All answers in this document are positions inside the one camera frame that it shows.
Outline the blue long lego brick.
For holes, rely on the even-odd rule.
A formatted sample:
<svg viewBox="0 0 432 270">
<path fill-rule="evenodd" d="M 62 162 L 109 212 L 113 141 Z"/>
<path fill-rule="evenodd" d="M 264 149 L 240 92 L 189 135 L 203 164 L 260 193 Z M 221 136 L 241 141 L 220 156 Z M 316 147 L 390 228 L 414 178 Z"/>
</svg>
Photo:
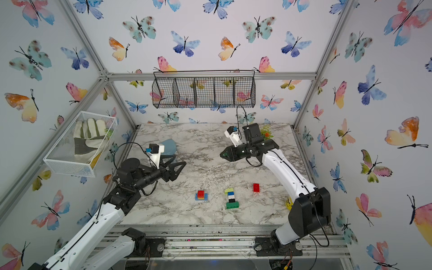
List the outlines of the blue long lego brick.
<svg viewBox="0 0 432 270">
<path fill-rule="evenodd" d="M 196 201 L 208 201 L 208 194 L 205 193 L 203 196 L 199 196 L 198 193 L 195 194 Z"/>
</svg>

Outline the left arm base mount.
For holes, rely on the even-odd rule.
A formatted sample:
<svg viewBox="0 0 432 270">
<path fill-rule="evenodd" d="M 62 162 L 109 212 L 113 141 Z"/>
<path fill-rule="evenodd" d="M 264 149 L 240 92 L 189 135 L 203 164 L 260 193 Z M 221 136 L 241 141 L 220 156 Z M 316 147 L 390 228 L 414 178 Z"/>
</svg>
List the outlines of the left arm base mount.
<svg viewBox="0 0 432 270">
<path fill-rule="evenodd" d="M 166 246 L 166 239 L 147 237 L 142 231 L 135 228 L 127 228 L 121 233 L 127 239 L 125 243 L 132 243 L 130 252 L 125 258 L 161 258 Z"/>
</svg>

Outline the green long lego brick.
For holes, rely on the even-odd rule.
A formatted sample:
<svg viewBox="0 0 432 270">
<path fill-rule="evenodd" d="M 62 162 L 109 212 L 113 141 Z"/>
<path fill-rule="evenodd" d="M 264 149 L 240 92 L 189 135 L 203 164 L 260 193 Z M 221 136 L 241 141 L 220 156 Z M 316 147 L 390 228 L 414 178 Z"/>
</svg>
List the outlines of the green long lego brick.
<svg viewBox="0 0 432 270">
<path fill-rule="evenodd" d="M 236 209 L 239 208 L 239 202 L 235 201 L 235 202 L 227 202 L 226 203 L 226 209 Z"/>
</svg>

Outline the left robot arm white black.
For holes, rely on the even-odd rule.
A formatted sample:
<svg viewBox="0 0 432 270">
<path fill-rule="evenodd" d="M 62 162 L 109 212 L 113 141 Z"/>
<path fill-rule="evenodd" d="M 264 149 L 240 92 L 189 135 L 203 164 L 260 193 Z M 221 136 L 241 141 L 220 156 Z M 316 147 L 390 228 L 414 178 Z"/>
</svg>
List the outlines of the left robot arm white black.
<svg viewBox="0 0 432 270">
<path fill-rule="evenodd" d="M 43 264 L 33 263 L 32 270 L 109 270 L 126 257 L 150 256 L 150 243 L 146 234 L 134 228 L 127 228 L 108 247 L 91 253 L 106 234 L 119 223 L 141 198 L 141 191 L 148 185 L 175 181 L 186 162 L 175 162 L 175 156 L 168 156 L 160 167 L 142 165 L 137 158 L 122 162 L 114 180 L 117 185 L 101 201 L 98 211 L 87 224 L 55 255 Z"/>
</svg>

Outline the lime green lego brick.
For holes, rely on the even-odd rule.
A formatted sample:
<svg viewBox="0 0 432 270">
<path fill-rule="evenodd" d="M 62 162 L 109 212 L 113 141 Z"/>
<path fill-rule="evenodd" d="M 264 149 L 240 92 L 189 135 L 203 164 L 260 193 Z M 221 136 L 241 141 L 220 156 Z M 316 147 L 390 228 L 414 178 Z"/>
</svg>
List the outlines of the lime green lego brick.
<svg viewBox="0 0 432 270">
<path fill-rule="evenodd" d="M 230 192 L 234 192 L 233 188 L 225 189 L 225 194 L 228 195 Z"/>
</svg>

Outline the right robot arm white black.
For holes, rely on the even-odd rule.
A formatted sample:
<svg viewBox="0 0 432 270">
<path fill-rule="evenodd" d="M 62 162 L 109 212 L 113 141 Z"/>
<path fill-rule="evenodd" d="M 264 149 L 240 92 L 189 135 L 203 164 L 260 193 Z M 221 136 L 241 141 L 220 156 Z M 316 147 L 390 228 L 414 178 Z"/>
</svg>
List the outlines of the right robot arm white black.
<svg viewBox="0 0 432 270">
<path fill-rule="evenodd" d="M 324 229 L 331 222 L 331 199 L 326 188 L 317 188 L 304 178 L 288 161 L 280 146 L 272 139 L 265 140 L 256 123 L 243 126 L 243 131 L 230 126 L 225 136 L 233 143 L 220 157 L 229 161 L 257 158 L 260 166 L 269 169 L 293 200 L 288 222 L 271 234 L 275 248 L 285 247 L 299 239 Z"/>
</svg>

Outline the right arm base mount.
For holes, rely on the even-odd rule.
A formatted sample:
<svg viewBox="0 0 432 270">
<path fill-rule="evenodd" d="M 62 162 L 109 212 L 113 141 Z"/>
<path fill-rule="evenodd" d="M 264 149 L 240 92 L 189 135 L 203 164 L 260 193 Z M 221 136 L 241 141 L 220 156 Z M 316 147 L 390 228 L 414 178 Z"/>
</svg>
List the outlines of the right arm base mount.
<svg viewBox="0 0 432 270">
<path fill-rule="evenodd" d="M 266 237 L 256 237 L 255 244 L 253 247 L 258 257 L 275 257 L 275 256 L 302 256 L 303 247 L 298 240 L 283 245 L 277 239 L 276 233 L 271 232 L 269 236 Z"/>
</svg>

